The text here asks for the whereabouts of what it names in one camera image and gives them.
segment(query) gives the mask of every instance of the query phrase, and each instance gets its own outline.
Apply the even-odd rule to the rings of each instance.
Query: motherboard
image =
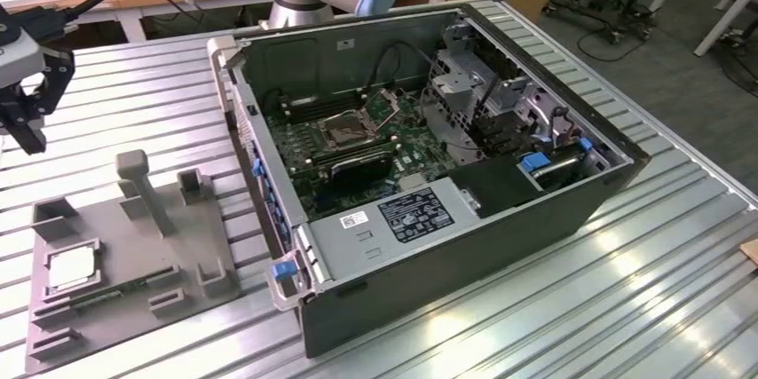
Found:
[[[456,167],[419,113],[416,95],[381,89],[364,95],[361,107],[313,120],[292,120],[289,110],[268,115],[310,220],[420,186]]]

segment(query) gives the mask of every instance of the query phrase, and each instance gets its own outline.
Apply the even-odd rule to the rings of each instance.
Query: green circuit board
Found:
[[[447,150],[423,124],[415,108],[416,100],[407,94],[396,99],[397,113],[373,134],[377,145],[340,158],[344,160],[365,153],[392,152],[392,168],[385,178],[356,192],[328,194],[322,190],[333,163],[314,162],[313,159],[335,152],[333,141],[329,141],[328,133],[322,130],[322,122],[289,124],[281,116],[268,118],[270,135],[310,220],[400,193],[403,188],[399,186],[399,180],[404,177],[420,174],[423,179],[431,182],[456,167]],[[377,126],[392,112],[389,101],[381,96],[372,96],[360,114]],[[351,135],[344,134],[341,137],[349,138]]]

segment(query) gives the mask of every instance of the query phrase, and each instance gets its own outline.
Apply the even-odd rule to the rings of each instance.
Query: slotted aluminum surface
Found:
[[[30,203],[117,195],[138,147],[152,181],[213,177],[244,296],[44,377],[754,377],[758,280],[736,249],[755,197],[505,5],[471,3],[653,156],[579,232],[320,359],[258,274],[268,257],[196,35],[78,53],[46,153],[0,154],[0,378],[24,375]]]

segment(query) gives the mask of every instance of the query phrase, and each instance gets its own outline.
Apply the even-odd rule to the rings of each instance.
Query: cardboard box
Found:
[[[758,264],[758,240],[752,240],[740,245],[739,249],[747,257]]]

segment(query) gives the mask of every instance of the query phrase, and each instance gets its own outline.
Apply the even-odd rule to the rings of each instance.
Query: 3d printed holder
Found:
[[[152,188],[144,151],[116,156],[122,199],[38,202],[26,372],[38,373],[238,295],[210,179]]]

